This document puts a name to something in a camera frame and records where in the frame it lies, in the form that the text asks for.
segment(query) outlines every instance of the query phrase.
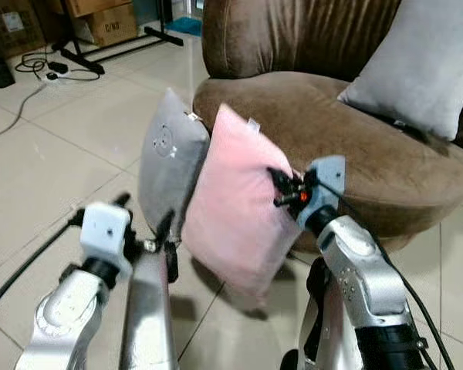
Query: white pillow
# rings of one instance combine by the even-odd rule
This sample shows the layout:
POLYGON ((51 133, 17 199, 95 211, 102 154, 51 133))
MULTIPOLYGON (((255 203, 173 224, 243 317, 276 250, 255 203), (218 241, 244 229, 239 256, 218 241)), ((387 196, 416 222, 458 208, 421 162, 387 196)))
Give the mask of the white pillow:
POLYGON ((403 0, 386 38, 338 99, 453 140, 463 108, 463 0, 403 0))

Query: brown velvet cushion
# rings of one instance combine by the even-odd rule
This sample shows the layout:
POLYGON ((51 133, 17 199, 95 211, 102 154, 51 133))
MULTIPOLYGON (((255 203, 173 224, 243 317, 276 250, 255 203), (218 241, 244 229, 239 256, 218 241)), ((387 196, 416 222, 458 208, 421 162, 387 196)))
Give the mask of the brown velvet cushion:
POLYGON ((384 238, 427 230, 463 200, 463 150, 421 143, 336 100, 346 82, 300 72, 210 79, 194 111, 212 127, 221 102, 254 118, 293 167, 330 154, 347 159, 346 195, 384 238))
POLYGON ((213 78, 296 70, 353 80, 400 0, 211 0, 203 51, 213 78))

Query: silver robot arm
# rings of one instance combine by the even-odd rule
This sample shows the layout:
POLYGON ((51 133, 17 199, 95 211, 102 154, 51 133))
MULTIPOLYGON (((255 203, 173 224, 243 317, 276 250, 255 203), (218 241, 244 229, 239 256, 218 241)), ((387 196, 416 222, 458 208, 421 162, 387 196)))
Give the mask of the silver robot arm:
POLYGON ((117 275, 132 272, 123 255, 124 234, 130 225, 127 210, 95 203, 86 208, 80 243, 82 267, 68 267, 60 285, 36 309, 29 345, 16 370, 80 370, 86 350, 101 323, 117 275))
POLYGON ((424 369, 419 350, 427 343, 415 335, 400 275, 367 230, 336 212, 345 187, 344 157, 313 161, 303 179, 269 172, 282 193, 275 205, 289 205, 300 227, 317 236, 323 256, 307 281, 318 315, 301 344, 298 369, 424 369), (329 356, 320 353, 326 348, 329 356))
POLYGON ((146 243, 133 267, 120 370, 179 369, 171 330, 167 254, 146 243))

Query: black connector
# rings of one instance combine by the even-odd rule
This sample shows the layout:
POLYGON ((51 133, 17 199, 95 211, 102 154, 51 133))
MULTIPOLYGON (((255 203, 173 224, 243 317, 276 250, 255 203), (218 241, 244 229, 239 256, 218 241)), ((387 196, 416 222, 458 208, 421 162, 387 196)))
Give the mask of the black connector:
POLYGON ((91 257, 84 261, 84 264, 80 269, 99 277, 105 282, 110 290, 112 290, 117 283, 119 269, 109 262, 91 257))
POLYGON ((48 68, 50 68, 53 72, 60 73, 61 75, 64 75, 69 71, 67 64, 58 62, 49 62, 48 68))
POLYGON ((418 343, 410 325, 368 327, 355 329, 358 347, 366 370, 420 370, 424 363, 418 343))
POLYGON ((59 78, 59 76, 54 73, 54 72, 48 72, 46 73, 46 78, 49 79, 50 81, 54 81, 59 78))
POLYGON ((314 233, 314 235, 316 235, 316 237, 319 237, 319 235, 323 232, 324 228, 328 225, 328 223, 335 220, 339 216, 340 215, 333 208, 333 206, 322 206, 309 216, 309 218, 306 221, 306 226, 309 230, 311 230, 314 233))

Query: pillow tag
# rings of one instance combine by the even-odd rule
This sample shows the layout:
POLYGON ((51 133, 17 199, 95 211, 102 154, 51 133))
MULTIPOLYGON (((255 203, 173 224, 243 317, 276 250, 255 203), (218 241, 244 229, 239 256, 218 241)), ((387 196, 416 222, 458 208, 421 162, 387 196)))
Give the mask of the pillow tag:
POLYGON ((247 127, 250 128, 252 131, 258 133, 261 130, 261 125, 259 125, 254 119, 249 118, 247 122, 247 127))

